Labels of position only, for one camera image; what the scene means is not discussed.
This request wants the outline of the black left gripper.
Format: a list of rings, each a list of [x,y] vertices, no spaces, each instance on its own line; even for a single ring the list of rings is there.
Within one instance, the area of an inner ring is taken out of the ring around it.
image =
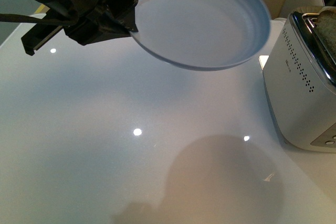
[[[49,10],[44,20],[55,18],[61,22],[77,14],[73,25],[36,24],[23,37],[25,53],[33,55],[58,32],[65,34],[80,45],[129,37],[138,32],[135,23],[135,7],[139,0],[55,0],[47,3]]]

